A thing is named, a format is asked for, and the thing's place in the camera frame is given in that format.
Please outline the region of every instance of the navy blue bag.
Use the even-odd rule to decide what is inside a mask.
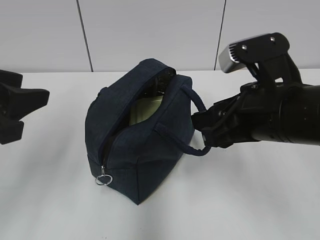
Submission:
[[[163,96],[148,119],[129,125],[138,99]],[[155,60],[146,59],[109,87],[90,105],[85,120],[85,144],[91,173],[137,205],[166,178],[183,153],[203,156],[189,146],[194,134],[191,100],[206,108],[192,90],[188,76]]]

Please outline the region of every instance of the bag strap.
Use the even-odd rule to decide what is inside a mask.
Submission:
[[[191,99],[199,112],[207,110],[199,95],[192,88],[184,84],[181,86],[181,89]],[[210,146],[205,146],[204,149],[195,149],[192,146],[187,145],[186,143],[181,141],[172,131],[170,131],[169,128],[161,123],[157,123],[155,131],[160,134],[160,136],[167,139],[168,142],[176,145],[176,147],[185,154],[199,157],[206,155],[211,149]]]

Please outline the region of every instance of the yellow object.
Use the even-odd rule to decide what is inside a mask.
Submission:
[[[130,111],[130,126],[147,120],[159,108],[163,96],[142,98],[135,102]]]

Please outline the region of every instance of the zipper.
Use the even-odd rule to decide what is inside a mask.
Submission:
[[[107,183],[103,183],[102,181],[99,180],[99,178],[102,178],[102,177],[109,177],[110,180]],[[108,186],[110,183],[112,183],[112,181],[113,181],[113,177],[109,174],[105,174],[105,167],[101,166],[101,175],[95,178],[95,183],[99,186]]]
[[[175,70],[174,70],[173,68],[166,67],[166,68],[163,69],[162,71],[158,72],[157,77],[161,77],[161,76],[166,75],[166,74],[168,74],[168,76],[169,76],[169,81],[168,81],[168,82],[170,82],[171,79],[176,75],[176,72],[175,72]],[[125,110],[122,112],[122,114],[121,114],[121,116],[120,116],[119,118],[122,118],[122,119],[123,119],[124,116],[129,113],[130,108],[132,107],[132,103],[134,103],[134,102],[137,100],[137,98],[138,98],[139,95],[143,92],[143,90],[146,89],[146,86],[148,86],[148,85],[150,85],[150,84],[152,85],[152,82],[153,82],[153,81],[157,81],[157,77],[153,78],[151,81],[147,81],[147,82],[144,83],[144,85],[142,86],[141,90],[136,92],[136,94],[135,94],[134,97],[131,99],[131,101],[128,103],[128,105],[126,106]],[[112,181],[112,176],[111,176],[111,175],[108,175],[108,174],[105,174],[105,169],[107,168],[107,162],[108,162],[107,159],[108,159],[108,156],[109,156],[109,154],[110,154],[110,152],[111,152],[111,148],[112,148],[112,145],[113,145],[115,139],[116,139],[117,136],[122,132],[122,130],[120,130],[119,132],[117,132],[115,135],[109,137],[109,139],[108,139],[108,140],[106,141],[106,143],[104,144],[106,147],[104,148],[104,151],[103,151],[103,160],[102,160],[102,165],[101,165],[101,176],[108,176],[108,177],[111,178],[111,181]]]

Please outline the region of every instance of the white table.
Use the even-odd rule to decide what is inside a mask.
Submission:
[[[210,107],[253,82],[247,71],[189,71]],[[1,240],[311,240],[320,238],[320,148],[274,142],[184,155],[136,206],[97,186],[84,122],[99,90],[121,72],[28,73],[24,88],[50,91],[25,117],[22,140],[0,145]],[[320,69],[302,70],[320,85]],[[201,147],[201,135],[192,140]]]

